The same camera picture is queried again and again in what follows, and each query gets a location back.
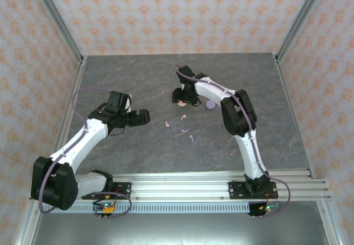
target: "wire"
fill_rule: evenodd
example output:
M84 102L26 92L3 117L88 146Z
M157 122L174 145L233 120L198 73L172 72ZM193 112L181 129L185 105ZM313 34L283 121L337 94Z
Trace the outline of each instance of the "wire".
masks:
M116 218L116 217L120 217L120 216L124 216L125 214L127 214L131 209L132 209L132 206L133 206L133 203L132 203L132 200L125 194L120 194L118 192L110 192L110 191L103 191L103 192L93 192L91 194L95 194L95 195L99 195L99 194L104 194L104 195L116 195L116 196L120 196L120 197L124 197L125 199L127 199L129 201L129 207L128 209L126 209L124 212L122 213L117 213L117 214L114 214L112 216L109 216L109 217L105 217L106 219L112 219L112 218ZM102 208L104 205L100 205L100 206L97 206L95 208L95 216L98 217L98 219L100 219L101 215L99 215L97 213L98 209Z
M277 210L276 212L271 213L270 215L264 215L263 217L274 216L274 215L280 213L281 211L283 211L283 210L289 205L289 203L290 203L290 198L291 198L290 188L289 188L288 184L287 184L285 181L279 180L279 179L276 179L276 178L274 178L274 177L269 176L269 175L263 170L262 166L260 165L260 163L259 163L259 156L258 156L257 150L256 150L256 145L254 144L254 141L253 141L254 138L252 137L252 133L251 133L251 130L252 130L251 121L249 120L248 115L247 115L246 111L244 110L244 108L243 108L241 102L239 101L239 99L238 99L232 92L230 92L230 91L227 90L226 88L224 88L224 87L218 85L217 83L209 82L209 81L202 80L202 79L196 79L196 78L193 78L193 77L190 77L190 76L186 76L186 75L182 74L182 73L181 73L180 71L178 71L178 70L177 70L176 72L177 72L177 74L179 74L180 76L182 76L182 77L184 77L184 78L187 78L187 79L189 79L189 80L191 80L191 81L202 82L202 83L205 83L205 84L208 84L208 85L215 86L215 87L219 88L220 90L224 91L225 93L229 94L229 95L236 101L238 107L241 109L242 114L243 114L243 116L245 117L246 122L247 122L247 124L248 124L248 128L249 128L249 130L248 130L249 139L250 139L250 141L251 141L252 149L253 149L253 152L254 152L254 156L256 157L256 161L257 161L257 165L258 165L259 169L260 169L261 172L264 174L264 176L266 176L269 180L278 181L278 182L284 184L284 186L287 188L287 191L288 191L288 199L287 199L287 202L285 203L285 205L283 205L282 208L280 208L280 209Z
M273 197L273 198L277 201L277 203L279 203L278 198L277 198L274 194L270 194L270 193L268 193L268 192L266 192L266 194L268 194L267 200L269 200L269 196L271 196L271 197Z
M268 205L268 201L269 201L269 193L266 191L265 194L267 196L267 203L265 205L267 206Z
M120 133L116 133L116 134L108 134L108 135L110 135L110 136L117 136L117 135L120 135L121 133L123 133L124 132L124 130L126 129L126 127L124 126L123 127L123 131L121 131Z
M198 100L198 102L199 102L199 104L198 103L196 103L196 104L193 104L193 103L191 103L191 105L193 106L193 107L199 107L200 105L201 105L201 101L200 101L200 99L197 97L197 100Z
M95 90L100 90L100 91L104 91L104 92L107 92L107 93L110 93L108 90L105 90L105 89L102 89L102 88L99 88L99 87L96 87L96 86L85 86L85 87L82 87L80 89L78 89L74 94L72 94L71 96L71 108L72 110L74 111L74 113L84 122L84 130L82 132L82 134L78 137L78 139L72 143L72 145L70 145L60 156L58 156L58 158L49 166L49 169L48 171L46 172L45 176L44 176L44 179L42 181L42 184L40 186L40 190L39 190L39 197L38 197L38 206L39 206L39 211L41 213L50 213L52 212L55 207L52 207L48 210L44 210L43 208L43 194L44 194L44 189L45 189L45 186L46 186L46 183L48 181L48 178L51 174L51 172L53 171L55 165L60 161L60 159L62 159L66 153L68 153L75 145L77 145L85 136L86 134L86 131L87 131L87 122L85 120L85 118L80 115L78 113L78 111L75 110L75 97L76 95L82 91L82 90L87 90L87 89L95 89Z

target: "purple ball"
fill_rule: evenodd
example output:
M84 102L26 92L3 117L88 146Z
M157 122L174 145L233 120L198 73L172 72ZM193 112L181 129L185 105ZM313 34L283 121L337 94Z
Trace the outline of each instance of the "purple ball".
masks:
M205 103L205 107L208 109L208 110L213 110L215 108L216 104L214 101L212 100L208 100L206 103Z

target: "wall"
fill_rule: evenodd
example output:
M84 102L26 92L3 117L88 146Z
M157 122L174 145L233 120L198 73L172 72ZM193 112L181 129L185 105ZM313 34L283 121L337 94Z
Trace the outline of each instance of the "wall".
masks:
M354 241L354 0L319 0L282 63L316 175Z
M13 244L33 162L52 153L77 62L41 0L0 8L0 237Z
M84 55L276 53L305 0L54 0Z

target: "metal frame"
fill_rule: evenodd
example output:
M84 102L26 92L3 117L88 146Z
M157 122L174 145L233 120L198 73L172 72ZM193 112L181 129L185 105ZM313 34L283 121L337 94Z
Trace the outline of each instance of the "metal frame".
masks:
M48 13L52 17L54 23L56 24L57 28L59 29L61 35L63 36L66 44L68 45L71 53L73 56L78 60L81 61L82 55L80 54L80 50L77 47L72 35L70 34L69 29L67 28L65 22L63 21L57 7L55 6L53 0L42 0L45 7L47 8Z
M76 75L71 86L70 94L66 101L65 113L63 114L63 117L61 119L61 128L58 132L56 143L53 146L53 152L58 151L66 143L73 115L70 100L72 94L75 93L75 91L78 90L80 87L81 79L84 74L84 69L86 65L86 59L87 57L84 56L83 59L79 61L79 64L77 66ZM22 224L16 237L16 245L28 245L32 243L34 232L38 224L39 216L40 212L38 211L38 202L34 200L29 200Z
M82 74L86 63L86 58L82 59L80 51L71 36L67 26L59 14L53 0L42 0L57 25L60 33L70 48L73 56L78 59L79 67L71 88L70 96L67 100L67 106L63 115L63 123L54 150L61 148L66 140L70 129L72 119L72 111L70 109L70 97L80 87ZM306 0L301 8L297 18L294 21L289 33L283 41L279 52L275 56L275 63L279 72L291 113L293 114L295 125L302 139L302 133L297 125L293 106L287 92L287 86L283 79L280 63L285 58L289 48L295 40L299 30L306 21L316 0ZM323 179L314 179L313 164L309 159L310 171L308 170L275 170L270 171L271 176L280 178L289 183L292 201L317 201L320 215L324 224L327 239L330 244L348 244L345 236L341 231L339 221L336 216L336 206L334 205L327 183ZM123 174L115 175L115 181L132 182L131 198L136 206L145 204L155 204L155 206L163 204L183 204L198 203L203 204L233 204L245 203L256 200L230 200L228 195L228 182L236 179L243 181L242 171L213 171L209 173L167 173L167 174ZM279 197L286 199L288 194L284 186L277 184ZM85 205L88 200L77 200L75 205ZM31 244L35 229L39 221L38 202L30 200L24 220L21 224L15 244Z
M291 26L288 35L285 37L277 55L276 55L276 59L278 62L281 62L285 58L290 46L292 45L298 32L300 31L301 27L303 26L304 22L306 21L307 16L309 15L311 9L314 7L316 1L317 0L306 0L306 2L304 3L303 7L301 8L298 16L296 17L296 19L294 21L294 24Z

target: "gray floor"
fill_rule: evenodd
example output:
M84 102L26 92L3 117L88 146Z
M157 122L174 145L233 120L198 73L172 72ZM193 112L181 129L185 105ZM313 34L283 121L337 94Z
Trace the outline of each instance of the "gray floor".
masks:
M268 169L308 167L271 53L89 56L81 86L132 94L132 109L148 109L152 121L102 140L82 162L79 174L92 169L109 173L243 170L240 150L223 126L220 108L207 110L205 98L200 107L171 103L172 91L180 87L175 65L189 65L225 87L248 92L258 117L259 150ZM107 99L104 92L82 92L77 108L88 115ZM183 114L187 118L181 121ZM74 117L69 137L81 126Z
M274 245L328 244L316 202L292 202L274 217L247 214L41 215L33 245Z

